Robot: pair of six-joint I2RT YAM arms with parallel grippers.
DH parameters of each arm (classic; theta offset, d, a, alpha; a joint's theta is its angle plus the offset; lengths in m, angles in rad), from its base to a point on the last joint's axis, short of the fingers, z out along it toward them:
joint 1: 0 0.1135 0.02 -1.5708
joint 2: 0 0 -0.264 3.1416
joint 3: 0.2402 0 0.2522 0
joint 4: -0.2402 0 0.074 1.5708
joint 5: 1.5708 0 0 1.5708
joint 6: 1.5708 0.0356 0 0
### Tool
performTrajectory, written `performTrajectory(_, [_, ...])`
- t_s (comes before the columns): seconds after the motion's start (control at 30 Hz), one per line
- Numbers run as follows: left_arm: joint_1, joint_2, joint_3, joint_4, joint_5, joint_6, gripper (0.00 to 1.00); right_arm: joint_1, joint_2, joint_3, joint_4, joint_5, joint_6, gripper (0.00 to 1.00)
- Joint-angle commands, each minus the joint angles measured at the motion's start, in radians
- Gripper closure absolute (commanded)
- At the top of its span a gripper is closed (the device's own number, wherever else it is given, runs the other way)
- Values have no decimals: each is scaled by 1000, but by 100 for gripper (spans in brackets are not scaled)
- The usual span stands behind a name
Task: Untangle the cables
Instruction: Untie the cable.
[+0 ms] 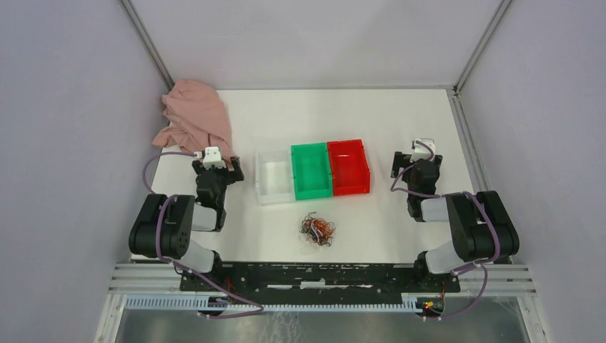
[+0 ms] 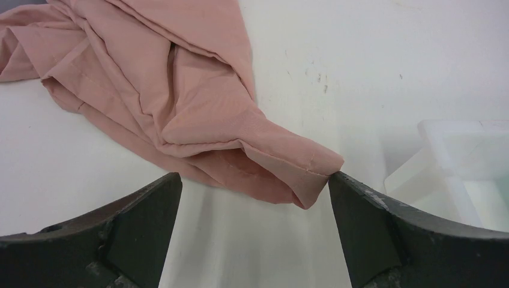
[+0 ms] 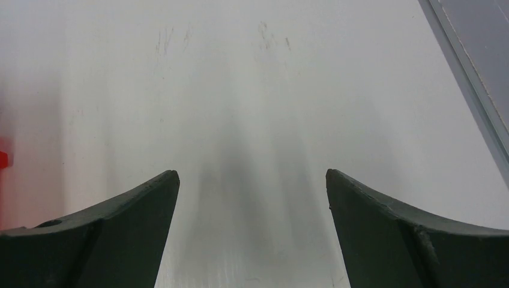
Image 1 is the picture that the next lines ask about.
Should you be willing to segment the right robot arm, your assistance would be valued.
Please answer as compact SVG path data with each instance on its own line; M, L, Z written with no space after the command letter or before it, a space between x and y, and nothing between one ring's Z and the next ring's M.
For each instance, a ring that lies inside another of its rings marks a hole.
M445 222L450 239L419 253L412 280L430 292L441 274L461 275L518 253L520 238L496 191L437 194L442 156L414 160L400 151L392 161L391 192L407 194L407 211L416 222Z

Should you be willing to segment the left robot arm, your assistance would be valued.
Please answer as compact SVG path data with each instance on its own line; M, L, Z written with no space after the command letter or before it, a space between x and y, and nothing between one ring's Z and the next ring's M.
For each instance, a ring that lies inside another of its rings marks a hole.
M149 194L131 228L128 245L132 254L157 258L182 269L197 271L205 289L219 289L225 280L219 253L192 241L193 231L220 232L226 219L227 187L244 181L239 158L232 169L220 167L208 156L193 161L196 195Z

